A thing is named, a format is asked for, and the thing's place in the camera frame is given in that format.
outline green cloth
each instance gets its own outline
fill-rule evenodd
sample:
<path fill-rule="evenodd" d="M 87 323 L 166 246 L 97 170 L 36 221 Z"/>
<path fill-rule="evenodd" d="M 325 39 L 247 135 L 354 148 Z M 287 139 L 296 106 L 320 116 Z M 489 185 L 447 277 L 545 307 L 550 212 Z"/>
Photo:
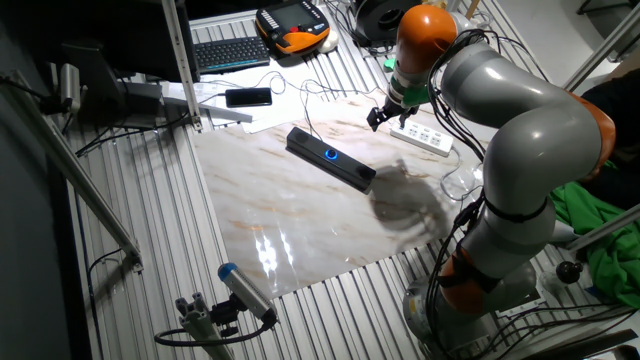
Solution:
<path fill-rule="evenodd" d="M 577 182 L 551 193 L 558 220 L 578 235 L 602 226 L 624 210 L 593 197 Z M 640 309 L 640 223 L 594 242 L 587 248 L 593 284 L 612 299 Z"/>

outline white power strip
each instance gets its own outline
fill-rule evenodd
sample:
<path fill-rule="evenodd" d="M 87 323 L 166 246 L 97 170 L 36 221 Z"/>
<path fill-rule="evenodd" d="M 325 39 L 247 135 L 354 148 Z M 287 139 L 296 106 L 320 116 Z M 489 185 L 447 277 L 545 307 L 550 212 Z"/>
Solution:
<path fill-rule="evenodd" d="M 391 127 L 391 136 L 441 156 L 449 156 L 453 146 L 453 137 L 411 120 L 405 121 L 404 129 L 400 128 L 399 122 L 393 125 Z"/>

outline black keyboard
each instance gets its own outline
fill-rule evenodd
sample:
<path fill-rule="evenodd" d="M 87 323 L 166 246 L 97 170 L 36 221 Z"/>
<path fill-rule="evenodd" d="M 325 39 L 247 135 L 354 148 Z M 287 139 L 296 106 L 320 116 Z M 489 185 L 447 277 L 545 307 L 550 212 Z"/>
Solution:
<path fill-rule="evenodd" d="M 196 44 L 196 60 L 201 73 L 221 73 L 268 65 L 270 58 L 260 37 L 247 37 Z"/>

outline orange device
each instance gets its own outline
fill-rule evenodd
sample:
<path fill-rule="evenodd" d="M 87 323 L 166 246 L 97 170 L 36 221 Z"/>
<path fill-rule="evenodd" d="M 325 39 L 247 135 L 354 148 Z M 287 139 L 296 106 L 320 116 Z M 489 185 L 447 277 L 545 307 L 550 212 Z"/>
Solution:
<path fill-rule="evenodd" d="M 284 54 L 304 54 L 329 35 L 329 22 L 309 1 L 287 1 L 256 13 L 265 42 Z"/>

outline black rectangular device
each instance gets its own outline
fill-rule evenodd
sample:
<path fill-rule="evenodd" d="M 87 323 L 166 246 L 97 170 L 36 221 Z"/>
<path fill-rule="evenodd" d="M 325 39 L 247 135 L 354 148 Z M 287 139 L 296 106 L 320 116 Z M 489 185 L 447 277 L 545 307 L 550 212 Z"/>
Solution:
<path fill-rule="evenodd" d="M 270 88 L 230 89 L 224 96 L 228 108 L 271 105 Z"/>
<path fill-rule="evenodd" d="M 287 135 L 287 150 L 360 191 L 376 176 L 372 168 L 297 127 Z"/>

